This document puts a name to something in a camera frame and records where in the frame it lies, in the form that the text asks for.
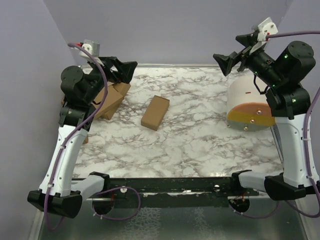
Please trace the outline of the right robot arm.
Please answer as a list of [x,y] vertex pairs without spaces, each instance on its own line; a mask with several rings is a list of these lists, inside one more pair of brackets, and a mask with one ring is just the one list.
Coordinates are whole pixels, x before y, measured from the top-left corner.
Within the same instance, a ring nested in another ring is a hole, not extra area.
[[232,174],[229,189],[240,196],[247,189],[266,193],[274,201],[289,201],[318,194],[320,177],[314,165],[309,134],[314,100],[301,81],[315,67],[313,48],[299,40],[290,42],[277,59],[264,50],[270,33],[238,35],[243,50],[229,55],[214,54],[223,75],[234,66],[249,69],[268,87],[265,96],[280,136],[283,172],[264,175],[250,170]]

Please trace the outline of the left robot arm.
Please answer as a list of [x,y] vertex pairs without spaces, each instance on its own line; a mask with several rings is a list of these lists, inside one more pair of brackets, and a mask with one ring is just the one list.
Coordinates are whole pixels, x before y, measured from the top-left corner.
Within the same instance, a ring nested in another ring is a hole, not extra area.
[[76,65],[66,67],[61,73],[64,103],[59,113],[56,147],[42,183],[27,196],[27,201],[44,213],[73,219],[83,201],[95,194],[103,198],[110,193],[108,174],[93,172],[72,185],[73,171],[91,128],[89,117],[97,109],[94,99],[105,86],[103,76],[114,84],[128,84],[138,63],[121,62],[116,57],[99,57],[99,60],[101,66],[89,63],[92,69],[88,73]]

